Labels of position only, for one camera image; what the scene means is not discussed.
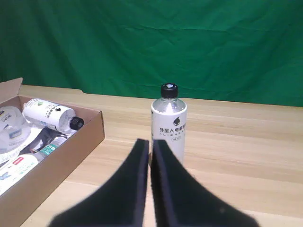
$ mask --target green label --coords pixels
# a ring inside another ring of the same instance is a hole
[[[40,151],[43,154],[50,155],[58,146],[54,144],[48,144]]]

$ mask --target wrinkled fabric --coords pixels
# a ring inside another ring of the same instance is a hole
[[[303,106],[302,0],[0,3],[0,81]]]

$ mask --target cardboard box flap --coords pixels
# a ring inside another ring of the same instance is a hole
[[[18,95],[23,78],[12,79],[0,83],[0,103]]]

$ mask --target tube cap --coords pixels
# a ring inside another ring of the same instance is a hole
[[[70,128],[73,130],[79,130],[84,125],[84,120],[79,117],[73,117],[70,122]]]
[[[177,98],[178,86],[172,83],[166,83],[161,86],[161,96],[163,98]]]

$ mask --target wood grain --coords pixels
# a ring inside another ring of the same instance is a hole
[[[21,95],[103,111],[106,139],[24,222],[51,218],[100,187],[137,138],[151,139],[153,100],[23,85]],[[303,226],[303,108],[183,99],[188,104],[185,168],[207,189],[263,227]],[[148,182],[144,226],[154,227]]]

